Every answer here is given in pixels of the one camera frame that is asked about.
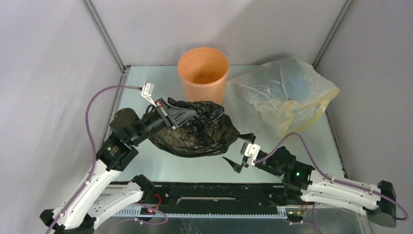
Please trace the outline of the black trash bag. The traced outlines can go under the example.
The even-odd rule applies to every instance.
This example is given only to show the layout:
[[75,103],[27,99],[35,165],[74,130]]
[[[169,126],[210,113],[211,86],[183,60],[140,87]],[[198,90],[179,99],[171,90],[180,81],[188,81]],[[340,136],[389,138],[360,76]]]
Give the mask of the black trash bag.
[[197,114],[176,130],[167,127],[149,137],[158,149],[172,155],[195,158],[226,153],[238,139],[255,141],[253,133],[241,134],[233,125],[225,109],[212,101],[188,102],[168,98],[168,103],[195,110]]

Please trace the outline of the orange plastic trash bin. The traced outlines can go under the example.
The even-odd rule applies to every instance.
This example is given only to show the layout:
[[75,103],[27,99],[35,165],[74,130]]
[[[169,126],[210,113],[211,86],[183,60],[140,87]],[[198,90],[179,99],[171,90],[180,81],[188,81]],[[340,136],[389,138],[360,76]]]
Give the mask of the orange plastic trash bin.
[[187,101],[212,101],[223,104],[229,74],[226,55],[211,47],[187,51],[177,64]]

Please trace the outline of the translucent yellowish plastic bag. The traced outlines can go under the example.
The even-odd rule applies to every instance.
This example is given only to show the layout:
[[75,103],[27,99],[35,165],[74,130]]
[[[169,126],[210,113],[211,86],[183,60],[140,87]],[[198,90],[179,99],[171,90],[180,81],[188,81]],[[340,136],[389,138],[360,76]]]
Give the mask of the translucent yellowish plastic bag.
[[307,129],[340,92],[313,65],[297,57],[259,65],[229,82],[279,137]]

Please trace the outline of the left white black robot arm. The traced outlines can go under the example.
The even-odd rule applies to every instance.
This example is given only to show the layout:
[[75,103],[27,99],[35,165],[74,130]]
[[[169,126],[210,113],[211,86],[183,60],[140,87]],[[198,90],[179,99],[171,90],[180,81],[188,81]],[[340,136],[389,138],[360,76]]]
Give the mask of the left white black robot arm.
[[55,209],[44,210],[41,221],[56,234],[92,234],[110,216],[141,201],[154,197],[154,184],[144,175],[136,175],[120,192],[97,202],[106,187],[138,155],[136,147],[164,128],[175,130],[197,112],[177,107],[162,98],[148,106],[149,112],[138,117],[131,108],[117,111],[110,123],[112,133],[95,153],[95,159],[76,192]]

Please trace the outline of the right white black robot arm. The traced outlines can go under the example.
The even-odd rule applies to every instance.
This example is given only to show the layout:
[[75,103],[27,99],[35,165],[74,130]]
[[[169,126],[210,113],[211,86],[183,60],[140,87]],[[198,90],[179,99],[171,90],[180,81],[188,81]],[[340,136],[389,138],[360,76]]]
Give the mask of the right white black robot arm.
[[390,202],[395,200],[395,191],[388,181],[368,185],[345,178],[328,180],[327,175],[318,172],[314,166],[297,161],[284,146],[260,163],[253,160],[262,159],[266,153],[258,145],[248,144],[241,154],[244,156],[241,164],[226,159],[235,172],[254,166],[282,177],[283,192],[272,195],[270,199],[277,205],[324,203],[366,216],[374,224],[396,227],[396,206]]

